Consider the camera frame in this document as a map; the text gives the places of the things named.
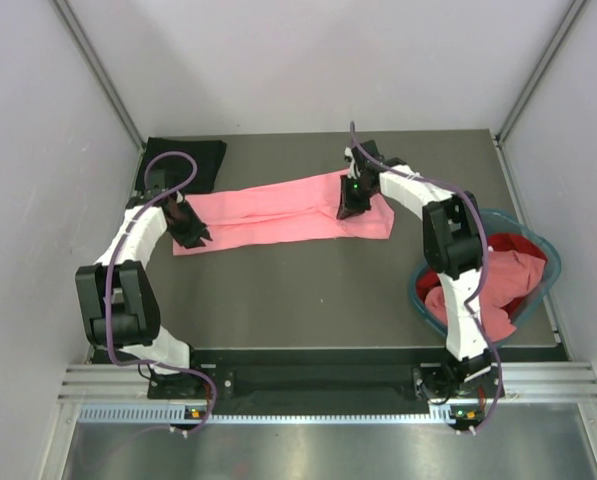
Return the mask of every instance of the blue plastic basket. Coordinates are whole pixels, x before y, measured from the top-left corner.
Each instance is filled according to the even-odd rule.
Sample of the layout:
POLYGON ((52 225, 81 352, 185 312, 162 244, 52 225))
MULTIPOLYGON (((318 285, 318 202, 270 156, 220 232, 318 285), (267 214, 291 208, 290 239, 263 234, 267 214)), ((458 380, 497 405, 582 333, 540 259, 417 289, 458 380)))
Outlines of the blue plastic basket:
MULTIPOLYGON (((530 240, 536 245, 543 253, 547 256, 547 265, 542 274, 542 280, 536 288, 534 288, 527 297, 520 304, 518 309, 511 316, 511 323, 516 327, 519 327, 527 321, 529 317, 534 313, 536 308, 540 305, 540 302, 547 295, 549 289, 553 286, 554 282, 560 275, 560 255, 554 248, 554 246, 542 237, 539 237, 534 232, 529 230, 524 225, 519 224, 514 217, 501 210, 493 209, 482 209, 480 210, 480 217, 482 218, 483 226, 485 227, 485 233, 487 236, 496 233, 515 233, 522 235, 526 239, 530 240)), ((416 283, 418 279, 429 271, 429 267, 426 262, 423 262, 413 273, 409 280, 409 296, 413 302, 416 310, 420 312, 423 318, 431 325, 438 333, 447 336, 447 327, 443 325, 429 310, 423 302, 420 301, 416 294, 416 283)), ((496 343, 496 345, 502 345, 511 336, 505 338, 496 343)))

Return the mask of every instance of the gray tabletop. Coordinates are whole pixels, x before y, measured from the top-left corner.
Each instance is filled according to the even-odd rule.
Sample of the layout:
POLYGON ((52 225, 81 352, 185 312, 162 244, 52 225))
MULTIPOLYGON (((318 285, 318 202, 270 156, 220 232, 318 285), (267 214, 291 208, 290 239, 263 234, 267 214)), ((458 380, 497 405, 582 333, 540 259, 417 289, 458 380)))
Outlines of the gray tabletop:
MULTIPOLYGON (((220 137, 227 155, 216 191, 345 168, 346 133, 220 137)), ((387 157, 472 191, 481 208, 513 212, 486 130, 380 132, 387 157)), ((422 225, 391 203, 389 240, 341 238, 174 257, 163 236, 147 272, 163 325, 197 348, 430 347, 444 340, 414 310, 407 284, 423 260, 422 225)), ((511 346, 554 345, 544 307, 511 346)))

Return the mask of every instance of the folded pink fabric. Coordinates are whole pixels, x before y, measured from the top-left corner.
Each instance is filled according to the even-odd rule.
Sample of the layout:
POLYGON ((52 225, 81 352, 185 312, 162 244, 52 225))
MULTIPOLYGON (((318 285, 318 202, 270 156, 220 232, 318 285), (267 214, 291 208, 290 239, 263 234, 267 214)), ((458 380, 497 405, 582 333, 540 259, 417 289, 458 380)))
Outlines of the folded pink fabric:
MULTIPOLYGON (((489 252, 489 274, 480 293, 480 311, 483 327, 492 341, 503 340, 516 331, 502 307, 536 288, 544 268, 543 259, 526 253, 514 250, 489 252)), ((429 292, 425 305, 438 320, 447 325, 442 287, 435 287, 429 292)))
POLYGON ((174 255, 322 238, 389 238, 394 212, 380 195, 371 198, 368 212, 336 220, 340 175, 346 172, 235 192, 187 195, 200 219, 209 226, 213 241, 190 249, 174 243, 174 255))

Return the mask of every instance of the gray floor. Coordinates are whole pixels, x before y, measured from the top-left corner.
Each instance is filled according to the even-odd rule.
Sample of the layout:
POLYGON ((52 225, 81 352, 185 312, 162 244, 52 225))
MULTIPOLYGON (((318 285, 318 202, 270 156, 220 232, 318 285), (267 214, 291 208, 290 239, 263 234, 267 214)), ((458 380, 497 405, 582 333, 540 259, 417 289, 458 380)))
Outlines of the gray floor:
POLYGON ((574 405, 503 405, 475 438, 443 425, 216 425, 188 440, 150 431, 109 456, 143 428, 78 425, 63 479, 597 479, 574 405))
MULTIPOLYGON (((346 133, 221 137, 216 190, 344 169, 346 133)), ((382 132, 373 138, 426 176, 472 191, 480 207, 513 212, 485 130, 382 132)), ((163 325, 200 348, 429 347, 443 339, 414 311, 407 283, 423 260, 422 226, 399 205, 387 241, 336 239, 172 256, 164 236, 148 274, 163 325)), ((510 340, 554 345, 544 307, 510 340)))

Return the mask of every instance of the metal post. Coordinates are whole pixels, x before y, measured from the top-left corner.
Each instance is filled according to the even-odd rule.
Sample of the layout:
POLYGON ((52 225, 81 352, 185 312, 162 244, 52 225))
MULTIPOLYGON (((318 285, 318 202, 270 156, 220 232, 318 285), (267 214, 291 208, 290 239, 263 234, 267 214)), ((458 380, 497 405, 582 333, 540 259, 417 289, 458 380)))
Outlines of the metal post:
POLYGON ((140 132, 138 131, 138 128, 136 128, 136 124, 131 119, 129 112, 125 108, 125 105, 122 103, 120 95, 118 95, 118 91, 114 87, 114 84, 109 78, 105 67, 103 67, 102 62, 98 58, 94 47, 80 25, 80 22, 71 8, 71 5, 69 5, 67 0, 50 0, 50 2, 54 6, 58 17, 60 17, 65 27, 71 34, 71 37, 82 53, 85 62, 87 62, 91 72, 98 81, 100 88, 102 88, 107 100, 109 100, 109 103, 116 112, 116 115, 118 115, 118 119, 125 127, 127 134, 136 144, 136 147, 141 148, 143 141, 142 137, 140 136, 140 132))
POLYGON ((552 37, 549 45, 543 52, 542 56, 540 57, 540 61, 534 68, 531 76, 527 80, 527 83, 523 87, 522 91, 520 92, 520 96, 514 103, 513 108, 507 115, 504 123, 502 124, 502 128, 500 133, 496 135, 496 139, 501 145, 509 138, 511 131, 516 126, 518 122, 518 118, 524 111, 527 103, 533 96, 536 88, 540 84, 541 80, 545 76, 545 73, 549 69, 550 65, 552 64, 554 58, 560 51, 562 45, 564 44, 566 38, 571 33, 571 30, 576 23, 576 21, 580 18, 583 9, 587 5, 588 0, 573 0, 565 13, 560 25, 556 29, 556 33, 552 37))

